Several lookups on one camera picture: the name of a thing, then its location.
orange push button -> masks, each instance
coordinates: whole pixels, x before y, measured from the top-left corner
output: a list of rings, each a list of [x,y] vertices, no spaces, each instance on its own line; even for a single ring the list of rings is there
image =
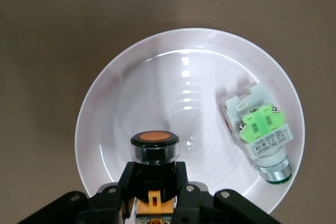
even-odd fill
[[[148,131],[139,135],[143,141],[163,141],[171,137],[171,134],[165,131]]]

beige wall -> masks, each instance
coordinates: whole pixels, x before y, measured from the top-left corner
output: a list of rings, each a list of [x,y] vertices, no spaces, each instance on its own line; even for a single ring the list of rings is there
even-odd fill
[[[272,215],[283,223],[334,223],[335,17],[335,0],[0,0],[0,222],[84,190],[76,118],[113,57],[161,31],[208,27],[265,49],[300,95],[303,162]]]

metal screw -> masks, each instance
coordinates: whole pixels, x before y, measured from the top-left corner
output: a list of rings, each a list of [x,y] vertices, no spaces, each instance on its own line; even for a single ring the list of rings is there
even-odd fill
[[[78,200],[79,198],[80,198],[79,194],[75,194],[75,195],[73,195],[73,196],[70,198],[70,200],[71,200],[71,201],[76,201],[76,200]]]
[[[280,111],[277,109],[277,107],[273,107],[273,108],[272,108],[272,112],[273,112],[273,113],[279,113]]]
[[[110,188],[109,190],[108,190],[108,192],[110,193],[110,194],[113,194],[113,193],[115,193],[117,190],[114,188],[114,187],[112,187],[112,188]]]
[[[241,133],[245,129],[245,123],[238,123],[237,129]]]
[[[220,193],[220,195],[221,195],[223,198],[225,198],[225,199],[227,199],[227,198],[230,197],[230,194],[229,194],[227,191],[222,191],[222,192]]]
[[[163,217],[162,218],[162,224],[172,224],[171,217]]]
[[[195,187],[193,187],[192,185],[188,185],[188,186],[185,187],[185,189],[190,193],[193,190],[195,190]]]
[[[150,219],[145,219],[139,222],[139,224],[149,224],[151,222]]]

screw head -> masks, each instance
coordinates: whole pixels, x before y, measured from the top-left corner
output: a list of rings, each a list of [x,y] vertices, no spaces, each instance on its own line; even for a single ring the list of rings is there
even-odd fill
[[[115,193],[117,190],[114,188],[114,187],[112,187],[112,188],[110,188],[109,190],[108,190],[108,192],[110,193],[110,194],[113,194],[113,193]]]
[[[80,198],[79,194],[75,194],[75,195],[73,195],[73,196],[70,198],[70,200],[71,200],[71,201],[76,201],[76,200],[78,200],[79,198]]]
[[[193,187],[192,185],[188,185],[188,186],[185,187],[185,189],[190,193],[193,190],[195,190],[195,187]]]
[[[220,195],[221,195],[223,198],[225,198],[225,199],[227,199],[227,198],[230,197],[230,194],[229,194],[227,191],[222,191],[222,192],[220,193]]]
[[[244,123],[238,123],[237,124],[237,130],[241,133],[245,129],[245,124]]]
[[[277,107],[272,108],[272,113],[279,113],[280,111],[277,109]]]

green terminal block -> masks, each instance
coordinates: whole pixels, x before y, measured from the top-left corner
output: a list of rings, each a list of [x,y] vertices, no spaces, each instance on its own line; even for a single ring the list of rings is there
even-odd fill
[[[240,137],[252,143],[259,137],[283,126],[285,114],[269,104],[251,111],[243,117],[242,121],[244,127],[240,132]]]

